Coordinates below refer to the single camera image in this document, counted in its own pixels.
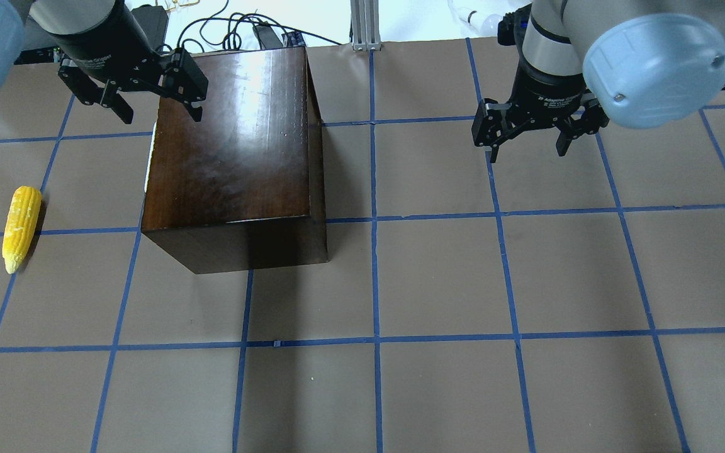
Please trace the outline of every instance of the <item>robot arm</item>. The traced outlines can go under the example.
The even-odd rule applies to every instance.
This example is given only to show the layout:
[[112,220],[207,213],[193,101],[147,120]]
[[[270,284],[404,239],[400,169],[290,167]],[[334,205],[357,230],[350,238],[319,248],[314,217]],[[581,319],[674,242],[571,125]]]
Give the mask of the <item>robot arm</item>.
[[609,118],[661,126],[725,89],[725,2],[535,0],[504,18],[498,41],[520,62],[507,103],[484,99],[475,115],[472,137],[492,162],[524,131],[556,127],[564,155]]
[[63,50],[58,76],[82,103],[130,123],[133,110],[119,92],[152,91],[201,119],[209,81],[198,64],[183,48],[165,55],[151,49],[124,0],[0,0],[0,86],[21,50],[27,14]]

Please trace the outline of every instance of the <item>metal post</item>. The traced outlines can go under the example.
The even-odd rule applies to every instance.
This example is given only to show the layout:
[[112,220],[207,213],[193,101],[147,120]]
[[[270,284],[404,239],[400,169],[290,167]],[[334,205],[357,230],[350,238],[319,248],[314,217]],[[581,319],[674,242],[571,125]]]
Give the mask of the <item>metal post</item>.
[[379,0],[351,0],[351,45],[354,50],[379,50]]

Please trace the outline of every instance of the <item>light blue robot joint cap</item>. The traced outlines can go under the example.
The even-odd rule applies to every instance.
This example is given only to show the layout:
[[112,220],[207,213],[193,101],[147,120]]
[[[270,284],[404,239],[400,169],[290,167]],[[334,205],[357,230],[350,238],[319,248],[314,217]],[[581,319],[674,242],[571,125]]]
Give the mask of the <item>light blue robot joint cap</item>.
[[723,88],[725,39],[686,14],[633,18],[595,40],[583,77],[615,123],[661,126],[697,111]]

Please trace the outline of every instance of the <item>corn cob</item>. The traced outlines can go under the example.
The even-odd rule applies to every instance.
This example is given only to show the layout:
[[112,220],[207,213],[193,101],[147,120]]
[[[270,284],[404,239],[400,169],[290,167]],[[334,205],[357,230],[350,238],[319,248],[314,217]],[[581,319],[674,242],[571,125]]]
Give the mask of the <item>corn cob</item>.
[[5,259],[5,269],[9,274],[18,270],[30,248],[40,209],[41,192],[38,189],[21,186],[15,190],[2,241],[2,258]]

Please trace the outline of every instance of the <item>brown wooden box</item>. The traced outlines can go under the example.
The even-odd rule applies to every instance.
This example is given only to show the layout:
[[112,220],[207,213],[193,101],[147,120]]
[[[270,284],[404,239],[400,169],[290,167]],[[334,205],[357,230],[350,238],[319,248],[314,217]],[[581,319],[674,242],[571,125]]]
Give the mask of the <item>brown wooden box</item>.
[[320,112],[304,48],[204,55],[203,120],[161,99],[142,233],[195,273],[325,263]]

